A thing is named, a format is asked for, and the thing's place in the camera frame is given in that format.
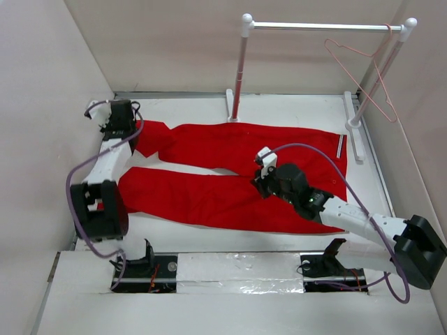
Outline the red trousers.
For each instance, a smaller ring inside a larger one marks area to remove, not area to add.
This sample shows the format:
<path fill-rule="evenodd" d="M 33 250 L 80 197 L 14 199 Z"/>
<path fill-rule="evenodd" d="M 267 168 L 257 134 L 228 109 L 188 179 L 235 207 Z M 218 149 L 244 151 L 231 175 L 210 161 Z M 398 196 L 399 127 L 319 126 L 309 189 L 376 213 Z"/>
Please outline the red trousers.
<path fill-rule="evenodd" d="M 309 183 L 346 197 L 342 177 L 348 158 L 346 137 L 336 133 L 257 124 L 182 124 L 144 121 L 137 151 L 162 161 L 207 168 L 190 174 L 132 167 L 118 183 L 126 210 L 210 228 L 300 235 L 331 234 L 334 228 L 306 221 L 293 207 L 262 198 L 251 184 L 256 154 L 279 150 L 279 163 L 295 163 Z"/>

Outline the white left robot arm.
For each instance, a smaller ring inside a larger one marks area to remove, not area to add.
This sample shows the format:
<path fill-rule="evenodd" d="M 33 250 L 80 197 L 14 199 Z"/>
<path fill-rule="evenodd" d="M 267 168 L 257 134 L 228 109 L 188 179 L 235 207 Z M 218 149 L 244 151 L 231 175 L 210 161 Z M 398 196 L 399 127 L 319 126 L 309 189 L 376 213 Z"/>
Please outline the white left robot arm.
<path fill-rule="evenodd" d="M 129 215 L 118 183 L 144 126 L 139 109 L 140 104 L 132 100 L 93 100 L 84 116 L 98 125 L 103 136 L 99 153 L 74 167 L 66 178 L 66 198 L 76 235 L 96 257 L 108 260 L 119 278 L 146 277 L 156 271 L 148 241 L 145 253 L 132 260 L 122 248 L 102 253 L 95 247 L 104 240 L 119 241 L 129 231 Z"/>

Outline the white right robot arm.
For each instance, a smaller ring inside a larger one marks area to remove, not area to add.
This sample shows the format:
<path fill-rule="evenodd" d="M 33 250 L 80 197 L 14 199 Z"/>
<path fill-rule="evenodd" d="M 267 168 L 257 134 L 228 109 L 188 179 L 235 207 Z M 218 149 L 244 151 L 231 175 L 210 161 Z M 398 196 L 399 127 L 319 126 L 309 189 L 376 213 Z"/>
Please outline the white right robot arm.
<path fill-rule="evenodd" d="M 252 184 L 263 198 L 274 195 L 289 203 L 300 218 L 345 230 L 376 244 L 377 251 L 368 253 L 365 247 L 357 251 L 347 240 L 335 239 L 323 257 L 329 274 L 364 267 L 397 274 L 409 285 L 429 290 L 446 260 L 446 245 L 427 219 L 369 213 L 310 186 L 304 172 L 292 163 L 262 167 Z"/>

